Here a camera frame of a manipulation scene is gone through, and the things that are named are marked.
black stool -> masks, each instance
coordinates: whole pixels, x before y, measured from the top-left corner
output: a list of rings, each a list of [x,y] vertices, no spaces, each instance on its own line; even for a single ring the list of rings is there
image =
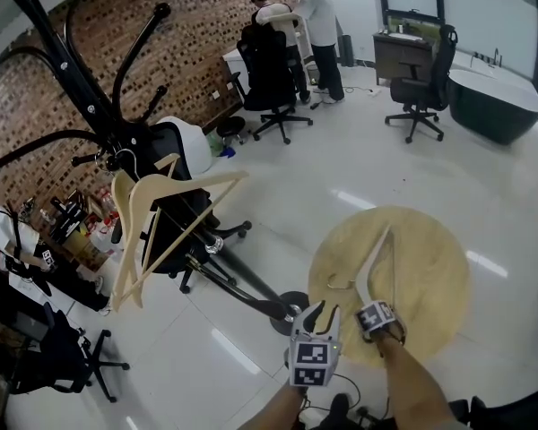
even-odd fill
[[[245,140],[241,136],[243,128],[245,127],[245,119],[241,116],[230,116],[220,125],[217,126],[217,135],[223,139],[223,147],[227,148],[229,145],[227,141],[230,142],[230,137],[237,136],[239,143],[243,145]]]

white shirt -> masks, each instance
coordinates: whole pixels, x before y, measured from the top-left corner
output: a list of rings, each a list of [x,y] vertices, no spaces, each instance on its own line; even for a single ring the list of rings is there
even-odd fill
[[[333,0],[300,0],[293,12],[307,21],[311,45],[330,47],[336,44],[337,26]]]
[[[259,16],[262,18],[268,18],[271,16],[279,16],[281,14],[290,13],[291,9],[286,4],[267,4],[259,8],[256,21],[259,22]],[[295,35],[295,27],[292,21],[270,22],[271,27],[275,31],[281,31],[285,34],[287,39],[287,47],[297,46],[297,35]]]
[[[0,211],[6,212],[6,209],[0,205]],[[38,232],[21,222],[18,222],[18,231],[20,232],[22,251],[28,254],[34,254],[34,250],[39,241]],[[6,247],[9,242],[16,246],[16,235],[14,234],[12,219],[9,215],[0,213],[0,251],[2,253],[8,254],[6,252]]]

white tile floor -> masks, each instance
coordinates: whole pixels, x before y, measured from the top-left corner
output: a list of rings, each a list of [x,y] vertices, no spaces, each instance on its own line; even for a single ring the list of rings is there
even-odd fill
[[[343,81],[372,86],[374,73],[343,69]],[[381,90],[375,98],[356,90],[342,105],[313,112],[298,107],[315,125],[290,127],[290,146],[274,130],[217,162],[213,170],[250,173],[217,210],[227,226],[254,223],[244,242],[230,246],[278,292],[302,290],[313,253],[344,218],[382,204],[427,212],[457,236],[473,272],[465,324],[428,369],[451,400],[478,395],[500,405],[524,397],[538,390],[538,125],[505,149],[445,111],[443,142],[421,126],[406,145],[409,125],[384,125],[400,107]],[[241,115],[257,125],[256,114]],[[111,277],[116,265],[102,270]],[[35,391],[12,397],[11,428],[231,430],[253,416],[286,381],[286,339],[204,279],[195,279],[189,297],[174,282],[152,277],[143,310],[128,303],[102,318],[76,305],[70,314],[92,338],[112,330],[109,350],[132,365],[127,373],[109,372],[117,404],[96,386],[81,395]],[[338,372],[357,382],[373,412],[384,411],[383,371],[343,359]],[[327,407],[338,391],[354,395],[335,378],[310,397]]]

black pants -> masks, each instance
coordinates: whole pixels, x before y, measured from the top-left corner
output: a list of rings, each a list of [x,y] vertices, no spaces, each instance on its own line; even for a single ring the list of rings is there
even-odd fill
[[[288,66],[293,73],[293,78],[295,79],[295,84],[299,90],[301,100],[307,99],[310,92],[307,89],[307,77],[305,76],[303,61],[301,61],[301,54],[297,46],[287,47],[287,61]]]
[[[54,260],[53,269],[50,272],[41,272],[40,277],[56,287],[62,293],[66,293],[70,298],[78,303],[89,307],[92,311],[98,312],[106,307],[109,297],[96,293],[96,284],[88,280],[80,279],[77,270],[63,256],[54,252],[41,240],[36,245],[34,256],[44,257],[45,252],[50,252]]]
[[[315,64],[319,69],[319,88],[322,90],[329,89],[329,95],[332,99],[343,99],[344,90],[339,67],[337,66],[337,54],[334,50],[334,45],[330,47],[311,46],[313,47]]]

desk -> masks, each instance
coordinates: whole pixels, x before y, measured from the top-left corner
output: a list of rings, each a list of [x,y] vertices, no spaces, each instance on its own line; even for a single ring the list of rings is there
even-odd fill
[[[471,294],[468,261],[455,237],[438,221],[413,209],[377,207],[349,217],[335,227],[319,246],[309,272],[311,304],[326,301],[317,320],[323,331],[334,305],[341,307],[343,355],[356,363],[382,366],[377,348],[366,344],[354,315],[362,301],[356,289],[346,286],[357,275],[386,224],[395,235],[396,312],[408,329],[406,348],[419,361],[446,346],[460,328]],[[369,293],[373,299],[392,301],[392,251],[390,241],[381,249],[371,272]]]
[[[411,69],[402,61],[417,65],[419,80],[430,81],[430,68],[435,56],[436,43],[427,40],[398,39],[384,33],[373,35],[375,44],[375,68],[379,78],[410,78]]]

